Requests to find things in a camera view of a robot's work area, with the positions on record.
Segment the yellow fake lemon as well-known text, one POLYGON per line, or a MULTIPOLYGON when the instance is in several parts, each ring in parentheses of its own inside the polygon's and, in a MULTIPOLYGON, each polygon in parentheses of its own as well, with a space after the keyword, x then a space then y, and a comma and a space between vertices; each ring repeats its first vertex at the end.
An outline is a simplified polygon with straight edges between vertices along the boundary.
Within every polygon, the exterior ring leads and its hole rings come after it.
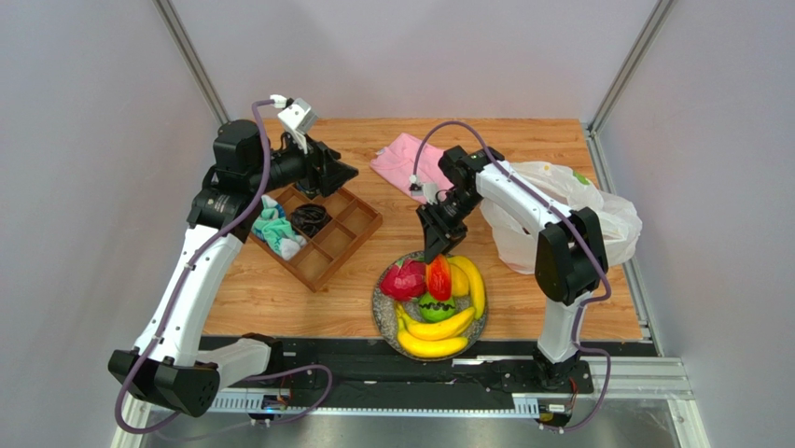
POLYGON ((458 266, 451 264, 451 292, 453 298, 465 297, 469 293, 467 274, 458 266))

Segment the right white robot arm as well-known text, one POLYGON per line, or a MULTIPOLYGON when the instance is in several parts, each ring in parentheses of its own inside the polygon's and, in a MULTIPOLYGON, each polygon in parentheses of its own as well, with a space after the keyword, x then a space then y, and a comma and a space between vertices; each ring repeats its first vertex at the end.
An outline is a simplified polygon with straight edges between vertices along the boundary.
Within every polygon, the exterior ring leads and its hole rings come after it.
POLYGON ((536 239, 534 276, 547 298, 536 359, 549 373, 562 373, 579 356, 583 309, 606 281, 607 255, 598 215, 573 210, 520 179, 496 150, 468 154, 460 146, 443 152, 439 168, 452 186, 445 198, 433 183, 410 177, 410 192, 426 203, 417 210, 424 233, 424 256, 448 254, 467 235, 465 219, 488 200, 507 212, 536 239))

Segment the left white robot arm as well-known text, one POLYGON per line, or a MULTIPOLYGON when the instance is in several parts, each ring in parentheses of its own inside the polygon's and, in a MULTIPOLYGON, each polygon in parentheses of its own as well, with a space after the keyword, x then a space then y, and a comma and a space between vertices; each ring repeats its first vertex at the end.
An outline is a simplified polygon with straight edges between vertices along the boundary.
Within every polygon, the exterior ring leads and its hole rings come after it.
POLYGON ((282 344, 273 337, 248 333, 206 353, 200 341, 222 280, 261 212, 262 195, 298 185, 309 198, 327 197, 358 175, 322 141, 308 138, 301 147, 283 133, 281 142, 272 151, 266 132, 251 120, 218 129, 215 163, 192 201, 182 253, 160 304, 133 347, 108 361, 123 395, 199 417, 222 389, 280 363, 282 344))

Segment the yellow fake banana bunch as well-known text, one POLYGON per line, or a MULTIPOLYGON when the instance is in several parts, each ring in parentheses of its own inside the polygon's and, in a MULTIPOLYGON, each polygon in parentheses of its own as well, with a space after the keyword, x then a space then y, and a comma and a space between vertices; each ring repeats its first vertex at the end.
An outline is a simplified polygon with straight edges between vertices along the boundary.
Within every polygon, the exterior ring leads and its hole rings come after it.
POLYGON ((421 323, 413 319, 401 304, 395 306, 397 343, 409 355, 421 359, 451 357, 469 345, 464 335, 475 320, 476 310, 468 307, 452 317, 436 322, 421 323))

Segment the green fake melon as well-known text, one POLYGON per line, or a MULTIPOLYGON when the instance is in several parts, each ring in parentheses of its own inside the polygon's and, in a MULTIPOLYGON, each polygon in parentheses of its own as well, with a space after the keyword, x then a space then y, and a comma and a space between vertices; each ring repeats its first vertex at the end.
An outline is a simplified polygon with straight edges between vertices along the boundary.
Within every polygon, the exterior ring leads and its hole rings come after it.
POLYGON ((456 314, 454 299, 439 301, 428 292, 419 299, 417 308, 420 316, 428 323, 438 323, 456 314))

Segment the single yellow fake banana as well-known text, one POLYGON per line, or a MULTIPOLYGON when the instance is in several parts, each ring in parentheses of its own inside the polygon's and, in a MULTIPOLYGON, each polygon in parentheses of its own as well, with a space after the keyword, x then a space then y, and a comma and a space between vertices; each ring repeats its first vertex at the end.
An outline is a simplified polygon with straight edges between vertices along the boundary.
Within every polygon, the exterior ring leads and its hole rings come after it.
POLYGON ((468 276, 471 305, 475 308, 475 319, 480 320, 486 308, 485 285, 480 270, 470 259, 463 256, 448 257, 448 262, 460 267, 468 276))

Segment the red fake dragon fruit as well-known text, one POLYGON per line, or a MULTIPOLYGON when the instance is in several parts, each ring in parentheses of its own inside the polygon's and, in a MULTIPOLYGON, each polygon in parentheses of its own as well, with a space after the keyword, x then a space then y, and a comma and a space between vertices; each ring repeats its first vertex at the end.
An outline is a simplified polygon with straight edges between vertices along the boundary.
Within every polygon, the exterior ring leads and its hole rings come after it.
POLYGON ((425 264, 416 259, 396 262, 386 271, 380 291, 395 301, 412 301, 427 292, 425 264))

